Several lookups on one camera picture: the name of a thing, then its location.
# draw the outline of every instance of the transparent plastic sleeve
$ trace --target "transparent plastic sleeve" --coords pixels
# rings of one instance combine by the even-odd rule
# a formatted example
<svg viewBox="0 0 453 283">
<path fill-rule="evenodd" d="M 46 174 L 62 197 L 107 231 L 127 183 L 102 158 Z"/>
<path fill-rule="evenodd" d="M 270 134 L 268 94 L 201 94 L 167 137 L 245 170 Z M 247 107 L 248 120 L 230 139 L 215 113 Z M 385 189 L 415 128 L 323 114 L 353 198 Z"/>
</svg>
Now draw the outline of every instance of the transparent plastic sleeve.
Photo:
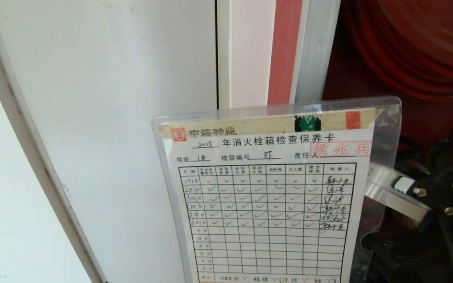
<svg viewBox="0 0 453 283">
<path fill-rule="evenodd" d="M 365 282 L 400 127 L 397 97 L 156 117 L 185 282 Z"/>
</svg>

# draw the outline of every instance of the metal screw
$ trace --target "metal screw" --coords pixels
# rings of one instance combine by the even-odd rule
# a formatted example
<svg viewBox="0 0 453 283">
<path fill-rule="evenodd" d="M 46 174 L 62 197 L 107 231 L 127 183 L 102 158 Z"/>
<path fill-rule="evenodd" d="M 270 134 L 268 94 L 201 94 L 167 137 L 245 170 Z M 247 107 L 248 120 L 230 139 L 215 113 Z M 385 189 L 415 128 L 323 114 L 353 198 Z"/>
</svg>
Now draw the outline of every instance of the metal screw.
<svg viewBox="0 0 453 283">
<path fill-rule="evenodd" d="M 425 197 L 427 195 L 427 191 L 426 189 L 424 188 L 415 188 L 414 189 L 414 193 L 418 196 L 418 197 Z"/>
<path fill-rule="evenodd" d="M 453 215 L 453 208 L 451 206 L 447 206 L 445 209 L 444 209 L 444 213 L 445 215 L 447 216 L 452 216 Z"/>
</svg>

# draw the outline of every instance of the red stripe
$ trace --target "red stripe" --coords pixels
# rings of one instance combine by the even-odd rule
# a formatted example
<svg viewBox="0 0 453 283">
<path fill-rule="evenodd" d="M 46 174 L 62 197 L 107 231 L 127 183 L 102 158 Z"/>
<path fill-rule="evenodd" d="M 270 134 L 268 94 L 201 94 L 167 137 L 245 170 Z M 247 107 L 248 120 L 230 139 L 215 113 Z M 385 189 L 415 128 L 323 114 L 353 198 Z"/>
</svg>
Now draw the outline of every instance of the red stripe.
<svg viewBox="0 0 453 283">
<path fill-rule="evenodd" d="M 277 0 L 267 104 L 288 104 L 302 0 Z"/>
</svg>

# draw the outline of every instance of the white wall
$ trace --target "white wall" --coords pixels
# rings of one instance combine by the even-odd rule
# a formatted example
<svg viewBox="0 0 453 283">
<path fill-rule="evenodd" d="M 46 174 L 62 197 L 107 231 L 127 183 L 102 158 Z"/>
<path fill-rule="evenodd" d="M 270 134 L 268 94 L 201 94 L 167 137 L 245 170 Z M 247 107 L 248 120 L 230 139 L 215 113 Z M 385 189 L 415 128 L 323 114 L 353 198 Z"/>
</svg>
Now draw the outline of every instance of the white wall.
<svg viewBox="0 0 453 283">
<path fill-rule="evenodd" d="M 0 283 L 90 282 L 1 103 L 0 270 Z"/>
<path fill-rule="evenodd" d="M 214 29 L 210 0 L 0 0 L 12 88 L 110 283 L 183 281 L 151 118 L 216 109 Z"/>
</svg>

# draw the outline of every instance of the white panel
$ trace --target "white panel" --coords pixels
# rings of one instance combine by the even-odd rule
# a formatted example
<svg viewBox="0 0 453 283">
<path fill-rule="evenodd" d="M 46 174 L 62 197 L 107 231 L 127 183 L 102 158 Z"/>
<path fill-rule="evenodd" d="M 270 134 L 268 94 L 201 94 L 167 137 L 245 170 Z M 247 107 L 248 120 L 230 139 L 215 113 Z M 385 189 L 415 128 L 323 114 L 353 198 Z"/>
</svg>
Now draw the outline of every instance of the white panel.
<svg viewBox="0 0 453 283">
<path fill-rule="evenodd" d="M 216 109 L 214 2 L 0 0 L 0 34 L 108 282 L 182 282 L 151 118 Z"/>
<path fill-rule="evenodd" d="M 91 282 L 0 103 L 0 283 Z"/>
<path fill-rule="evenodd" d="M 218 41 L 218 106 L 230 109 L 230 1 L 216 0 L 216 34 Z"/>
<path fill-rule="evenodd" d="M 275 2 L 230 1 L 232 108 L 267 104 Z"/>
<path fill-rule="evenodd" d="M 308 0 L 304 2 L 302 9 L 305 7 L 305 29 L 302 31 L 300 22 L 295 59 L 296 61 L 300 57 L 300 61 L 295 62 L 298 69 L 295 68 L 293 72 L 291 85 L 291 98 L 294 97 L 296 103 L 318 102 L 322 98 L 340 0 Z"/>
</svg>

